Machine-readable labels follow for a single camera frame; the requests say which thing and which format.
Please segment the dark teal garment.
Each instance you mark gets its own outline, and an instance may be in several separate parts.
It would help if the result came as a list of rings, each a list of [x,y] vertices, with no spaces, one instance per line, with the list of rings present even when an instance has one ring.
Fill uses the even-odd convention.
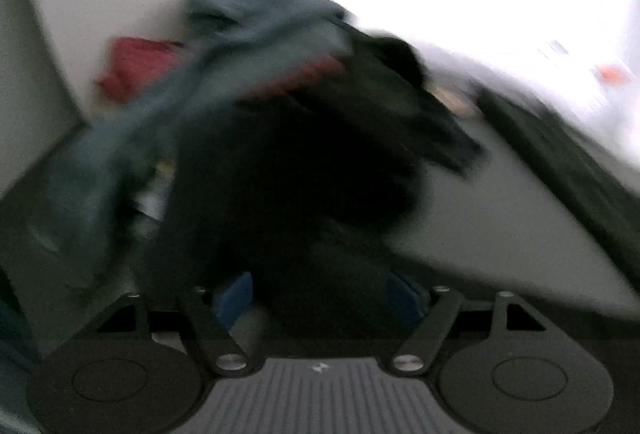
[[[90,290],[103,276],[117,218],[156,162],[176,156],[192,117],[227,114],[238,94],[348,51],[347,16],[332,0],[186,0],[191,38],[180,63],[51,157],[29,230],[64,283]]]

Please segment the red garment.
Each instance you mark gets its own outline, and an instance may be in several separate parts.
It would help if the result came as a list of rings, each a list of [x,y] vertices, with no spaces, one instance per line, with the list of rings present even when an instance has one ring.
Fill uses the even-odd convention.
[[[108,99],[128,103],[180,61],[181,49],[181,42],[172,40],[115,38],[96,85]]]

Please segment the black zip-up jacket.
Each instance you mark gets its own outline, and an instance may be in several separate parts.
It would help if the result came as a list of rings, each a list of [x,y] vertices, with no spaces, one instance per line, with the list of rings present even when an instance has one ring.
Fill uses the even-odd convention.
[[[327,350],[406,336],[390,275],[407,264],[386,235],[416,208],[424,163],[466,174],[483,155],[425,81],[408,44],[357,35],[315,78],[193,117],[145,290],[175,304],[249,273],[276,339]]]

